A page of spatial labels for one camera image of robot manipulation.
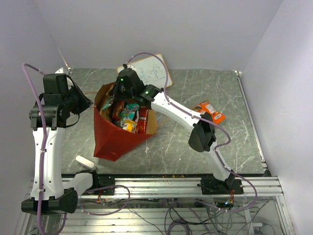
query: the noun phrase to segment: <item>white block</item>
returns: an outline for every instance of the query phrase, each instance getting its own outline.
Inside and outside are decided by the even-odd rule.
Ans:
[[[77,155],[75,160],[78,161],[80,164],[84,165],[85,167],[91,169],[91,170],[95,170],[97,167],[95,163],[89,161],[88,159],[86,159],[80,155]]]

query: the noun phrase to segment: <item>snack bag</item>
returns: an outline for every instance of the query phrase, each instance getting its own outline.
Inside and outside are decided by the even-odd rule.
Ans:
[[[137,123],[132,120],[126,120],[123,126],[123,130],[135,133]]]
[[[115,124],[123,127],[126,120],[133,120],[136,111],[140,108],[138,104],[126,104],[123,111],[119,114]]]
[[[221,121],[225,120],[226,118],[224,114],[217,112],[215,108],[207,100],[201,102],[196,107],[192,108],[192,110],[201,114],[208,112],[209,114],[211,114],[213,122],[216,124],[219,124]]]
[[[141,107],[138,112],[138,125],[137,125],[137,132],[138,134],[145,134],[147,128],[147,121],[148,121],[148,113],[149,110],[146,107]]]
[[[121,101],[118,101],[115,106],[114,106],[114,109],[113,109],[113,113],[112,113],[112,118],[113,120],[117,119],[119,114],[122,112],[122,110],[124,109],[124,101],[121,100]]]

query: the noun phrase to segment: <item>handwriting on whiteboard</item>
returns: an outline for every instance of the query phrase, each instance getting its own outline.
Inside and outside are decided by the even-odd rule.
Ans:
[[[138,70],[138,76],[139,78],[145,83],[148,84],[149,82],[147,80],[151,80],[151,78],[154,78],[154,81],[158,81],[161,79],[164,79],[165,76],[159,75],[160,66],[153,64],[152,67],[149,70],[143,70],[141,67],[139,67]]]

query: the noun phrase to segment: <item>white wall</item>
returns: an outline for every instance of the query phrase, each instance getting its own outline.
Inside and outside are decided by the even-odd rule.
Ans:
[[[71,67],[116,68],[139,52],[171,69],[242,71],[282,0],[34,0]]]
[[[243,71],[268,166],[299,235],[313,232],[313,1],[285,0]]]
[[[35,99],[23,75],[22,63],[47,72],[55,72],[64,64],[31,0],[1,2],[0,32],[0,230],[1,234],[11,235],[34,177],[35,164],[28,117]],[[36,87],[41,88],[42,76],[32,71],[30,75]]]

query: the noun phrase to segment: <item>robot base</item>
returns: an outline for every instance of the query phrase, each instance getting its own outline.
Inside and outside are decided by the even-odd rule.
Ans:
[[[74,213],[77,208],[78,195],[74,188],[64,190],[64,194],[55,199],[42,201],[42,214]],[[38,201],[30,198],[22,202],[22,212],[37,214]]]

